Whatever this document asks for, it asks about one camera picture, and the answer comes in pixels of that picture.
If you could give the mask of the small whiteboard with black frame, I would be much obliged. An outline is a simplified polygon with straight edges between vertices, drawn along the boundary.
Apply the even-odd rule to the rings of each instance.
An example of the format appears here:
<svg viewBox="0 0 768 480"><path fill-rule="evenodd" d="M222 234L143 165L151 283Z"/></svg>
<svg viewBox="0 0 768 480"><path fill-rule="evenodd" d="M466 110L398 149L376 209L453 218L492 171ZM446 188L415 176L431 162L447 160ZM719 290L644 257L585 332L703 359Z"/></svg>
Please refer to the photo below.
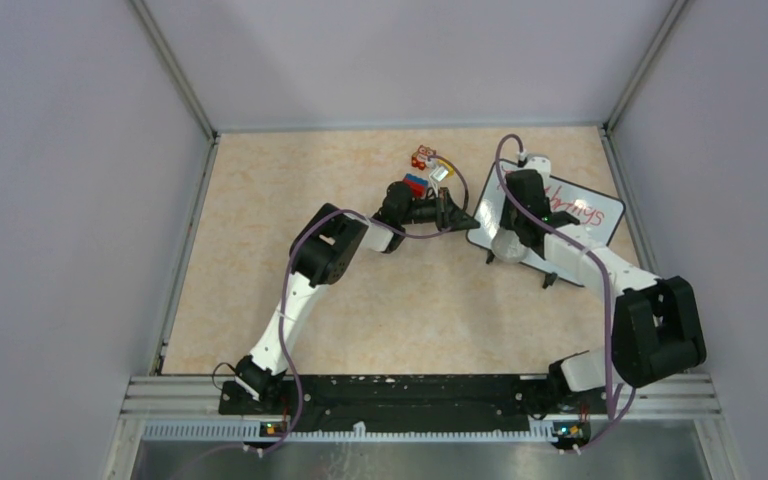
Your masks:
<svg viewBox="0 0 768 480"><path fill-rule="evenodd" d="M571 214L594 240L603 244L611 242L625 213L622 200L556 176L544 182L544 190L552 211ZM491 250L504 200L499 177L491 169L473 214L479 227L466 233L468 243Z"/></svg>

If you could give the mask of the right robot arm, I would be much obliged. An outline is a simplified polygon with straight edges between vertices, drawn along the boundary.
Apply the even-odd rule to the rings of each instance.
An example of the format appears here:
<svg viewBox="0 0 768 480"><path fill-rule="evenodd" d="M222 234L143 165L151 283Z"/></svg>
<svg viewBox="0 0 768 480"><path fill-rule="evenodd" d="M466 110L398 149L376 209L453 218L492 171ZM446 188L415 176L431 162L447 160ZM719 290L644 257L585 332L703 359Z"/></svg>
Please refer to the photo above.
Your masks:
<svg viewBox="0 0 768 480"><path fill-rule="evenodd" d="M506 199L496 237L573 274L602 299L608 323L603 347L550 365L549 404L572 412L588 390L616 380L641 388L704 363L707 348L691 284L632 265L573 215L552 211L545 178L534 169L504 175Z"/></svg>

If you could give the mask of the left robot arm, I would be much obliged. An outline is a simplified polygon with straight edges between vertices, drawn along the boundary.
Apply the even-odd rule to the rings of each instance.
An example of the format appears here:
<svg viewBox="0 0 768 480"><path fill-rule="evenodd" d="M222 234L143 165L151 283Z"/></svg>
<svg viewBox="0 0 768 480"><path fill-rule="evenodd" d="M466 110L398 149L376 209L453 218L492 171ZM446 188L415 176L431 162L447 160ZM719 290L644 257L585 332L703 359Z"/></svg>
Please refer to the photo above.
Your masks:
<svg viewBox="0 0 768 480"><path fill-rule="evenodd" d="M291 244L281 298L260 339L223 384L230 390L226 396L242 397L257 413L277 407L282 378L296 371L292 351L310 315L358 251L390 254L406 238L430 239L479 226L447 188L418 197L405 181L391 183L370 216L324 204Z"/></svg>

